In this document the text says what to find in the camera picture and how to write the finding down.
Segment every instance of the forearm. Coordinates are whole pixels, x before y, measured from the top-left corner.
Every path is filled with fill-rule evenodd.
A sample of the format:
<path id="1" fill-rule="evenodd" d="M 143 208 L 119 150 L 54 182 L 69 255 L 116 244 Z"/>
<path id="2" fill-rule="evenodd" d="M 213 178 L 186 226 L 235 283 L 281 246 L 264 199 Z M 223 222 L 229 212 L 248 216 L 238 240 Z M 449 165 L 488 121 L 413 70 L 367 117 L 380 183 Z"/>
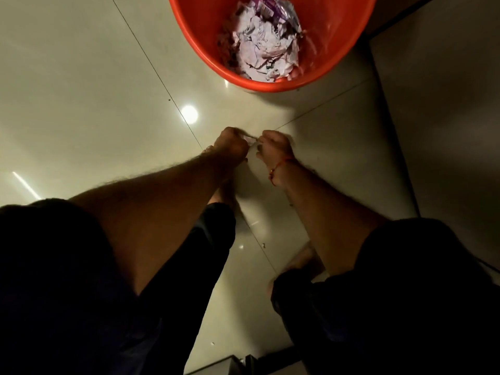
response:
<path id="1" fill-rule="evenodd" d="M 298 163 L 284 163 L 276 176 L 328 273 L 351 270 L 365 239 L 386 219 Z"/>
<path id="2" fill-rule="evenodd" d="M 219 152 L 71 199 L 94 215 L 136 293 L 182 244 L 234 165 Z"/>

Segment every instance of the tile floor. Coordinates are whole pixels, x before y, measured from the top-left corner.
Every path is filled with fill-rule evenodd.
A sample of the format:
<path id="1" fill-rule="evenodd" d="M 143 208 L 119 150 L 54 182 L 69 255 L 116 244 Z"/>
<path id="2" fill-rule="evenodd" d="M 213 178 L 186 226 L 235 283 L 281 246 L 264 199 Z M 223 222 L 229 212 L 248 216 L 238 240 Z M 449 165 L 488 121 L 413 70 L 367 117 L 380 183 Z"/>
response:
<path id="1" fill-rule="evenodd" d="M 182 162 L 237 126 L 288 133 L 298 158 L 348 195 L 391 218 L 416 214 L 359 47 L 313 84 L 262 95 L 203 64 L 168 0 L 0 0 L 0 31 L 0 205 Z M 290 345 L 266 284 L 307 235 L 253 150 L 236 180 L 244 218 L 186 372 Z"/>

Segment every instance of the foot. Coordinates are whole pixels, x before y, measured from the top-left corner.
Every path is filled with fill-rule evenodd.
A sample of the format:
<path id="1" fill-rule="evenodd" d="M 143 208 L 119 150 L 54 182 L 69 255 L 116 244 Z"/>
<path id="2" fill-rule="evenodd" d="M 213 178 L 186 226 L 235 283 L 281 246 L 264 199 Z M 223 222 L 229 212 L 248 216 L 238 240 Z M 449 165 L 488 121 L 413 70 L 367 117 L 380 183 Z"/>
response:
<path id="1" fill-rule="evenodd" d="M 210 152 L 212 150 L 214 150 L 214 147 L 209 146 L 205 150 L 203 150 L 203 153 Z M 209 204 L 213 204 L 214 202 L 221 202 L 223 204 L 227 204 L 233 211 L 236 210 L 236 206 L 238 203 L 234 195 L 234 182 L 232 176 L 229 179 L 224 180 L 221 186 L 216 190 L 214 195 L 210 198 Z"/>

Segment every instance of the tile grout line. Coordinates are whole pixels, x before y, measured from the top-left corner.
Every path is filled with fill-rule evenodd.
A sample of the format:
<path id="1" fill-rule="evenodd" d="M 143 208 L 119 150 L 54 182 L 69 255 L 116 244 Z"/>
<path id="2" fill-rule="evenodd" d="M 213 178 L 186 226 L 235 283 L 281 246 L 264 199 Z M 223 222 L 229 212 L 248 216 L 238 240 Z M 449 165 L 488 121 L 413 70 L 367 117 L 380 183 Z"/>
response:
<path id="1" fill-rule="evenodd" d="M 247 224 L 248 229 L 250 230 L 250 233 L 252 233 L 253 238 L 254 238 L 254 239 L 255 239 L 255 241 L 257 242 L 257 245 L 259 245 L 260 250 L 262 251 L 262 253 L 263 253 L 263 254 L 264 254 L 264 256 L 266 257 L 267 262 L 269 262 L 269 265 L 271 266 L 272 270 L 274 271 L 274 273 L 275 273 L 276 275 L 278 275 L 278 272 L 276 271 L 276 269 L 275 269 L 275 268 L 274 268 L 274 266 L 272 265 L 271 261 L 270 261 L 270 260 L 269 260 L 269 258 L 267 257 L 267 254 L 266 254 L 266 252 L 264 251 L 264 249 L 263 249 L 262 245 L 260 244 L 259 240 L 258 240 L 258 239 L 257 239 L 257 237 L 255 236 L 255 234 L 253 234 L 252 228 L 250 227 L 250 225 L 248 225 L 247 220 L 245 220 L 245 218 L 243 218 L 243 220 L 244 220 L 244 221 L 245 221 L 245 223 Z"/>
<path id="2" fill-rule="evenodd" d="M 197 142 L 198 146 L 199 146 L 201 149 L 203 149 L 203 148 L 202 148 L 202 145 L 200 145 L 200 144 L 199 144 L 198 138 L 196 138 L 196 135 L 195 135 L 195 134 L 193 133 L 193 131 L 191 130 L 191 126 L 189 126 L 189 124 L 186 122 L 186 120 L 185 120 L 185 118 L 184 118 L 183 114 L 180 112 L 179 107 L 177 106 L 176 102 L 173 100 L 172 95 L 170 94 L 170 92 L 169 92 L 169 91 L 168 91 L 168 89 L 166 88 L 165 84 L 163 83 L 163 80 L 161 80 L 161 77 L 159 77 L 158 72 L 156 71 L 156 68 L 154 68 L 153 63 L 150 61 L 150 59 L 149 59 L 149 57 L 147 56 L 146 52 L 145 52 L 145 51 L 144 51 L 144 49 L 142 48 L 141 43 L 139 42 L 139 40 L 138 40 L 138 39 L 137 39 L 137 37 L 135 36 L 134 31 L 132 30 L 132 28 L 131 28 L 131 27 L 130 27 L 130 25 L 128 24 L 127 20 L 125 19 L 125 16 L 123 15 L 122 11 L 120 10 L 120 8 L 118 8 L 118 5 L 116 5 L 115 0 L 112 0 L 112 1 L 113 1 L 113 4 L 115 4 L 116 9 L 118 9 L 118 12 L 120 12 L 120 15 L 122 16 L 123 20 L 124 20 L 124 21 L 125 21 L 125 23 L 127 24 L 128 29 L 130 30 L 130 32 L 131 32 L 131 33 L 132 33 L 132 35 L 134 36 L 135 41 L 137 42 L 137 44 L 138 44 L 138 45 L 139 45 L 139 47 L 141 48 L 141 50 L 142 50 L 143 54 L 146 56 L 146 59 L 147 59 L 147 61 L 150 63 L 151 67 L 153 68 L 154 73 L 158 76 L 159 81 L 161 81 L 161 84 L 163 85 L 163 88 L 165 88 L 166 93 L 167 93 L 167 94 L 168 94 L 168 96 L 170 97 L 170 100 L 172 100 L 173 105 L 175 105 L 175 106 L 176 106 L 176 108 L 177 108 L 178 112 L 180 113 L 180 115 L 182 116 L 182 118 L 183 118 L 184 122 L 185 122 L 185 123 L 186 123 L 186 125 L 188 126 L 188 129 L 190 130 L 190 132 L 191 132 L 192 136 L 195 138 L 195 140 L 196 140 L 196 142 Z"/>
<path id="3" fill-rule="evenodd" d="M 365 79 L 365 80 L 361 81 L 360 83 L 358 83 L 358 84 L 356 84 L 356 85 L 353 85 L 351 88 L 346 89 L 345 91 L 341 92 L 340 94 L 338 94 L 338 95 L 336 95 L 336 96 L 334 96 L 334 97 L 332 97 L 332 98 L 329 98 L 329 99 L 328 99 L 328 100 L 326 100 L 325 102 L 322 102 L 320 105 L 315 106 L 314 108 L 312 108 L 312 109 L 308 110 L 307 112 L 304 112 L 304 113 L 302 113 L 302 114 L 299 114 L 297 117 L 294 117 L 293 119 L 291 119 L 290 121 L 288 121 L 288 122 L 284 123 L 283 125 L 278 126 L 275 130 L 281 129 L 283 126 L 288 125 L 290 122 L 294 122 L 295 120 L 297 120 L 297 119 L 299 119 L 299 118 L 301 118 L 301 117 L 305 116 L 305 115 L 306 115 L 306 114 L 308 114 L 309 112 L 312 112 L 313 110 L 318 109 L 319 107 L 322 107 L 322 106 L 323 106 L 323 105 L 325 105 L 326 103 L 328 103 L 328 102 L 330 102 L 330 101 L 332 101 L 332 100 L 335 100 L 337 97 L 342 96 L 343 94 L 345 94 L 345 93 L 347 93 L 347 92 L 349 92 L 349 91 L 353 90 L 353 89 L 354 89 L 354 88 L 356 88 L 356 87 L 359 87 L 360 85 L 365 84 L 367 81 L 370 81 L 370 80 L 372 80 L 372 79 L 373 79 L 373 75 L 372 75 L 372 76 L 370 76 L 369 78 L 367 78 L 367 79 Z"/>

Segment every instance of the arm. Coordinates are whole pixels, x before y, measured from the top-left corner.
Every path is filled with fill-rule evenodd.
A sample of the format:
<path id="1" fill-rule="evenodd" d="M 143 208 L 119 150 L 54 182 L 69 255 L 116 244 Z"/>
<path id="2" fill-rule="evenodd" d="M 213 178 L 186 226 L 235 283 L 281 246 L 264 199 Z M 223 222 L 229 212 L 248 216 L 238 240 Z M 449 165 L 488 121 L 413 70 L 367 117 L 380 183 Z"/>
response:
<path id="1" fill-rule="evenodd" d="M 294 157 L 289 140 L 279 132 L 265 130 L 259 138 L 257 157 L 268 170 L 285 157 Z M 281 164 L 273 182 L 282 188 L 296 208 L 309 238 L 330 275 L 354 268 L 361 245 L 387 220 L 331 185 L 296 160 Z"/>
<path id="2" fill-rule="evenodd" d="M 238 130 L 226 128 L 211 152 L 167 170 L 91 189 L 70 201 L 97 218 L 120 270 L 140 294 L 247 152 Z"/>

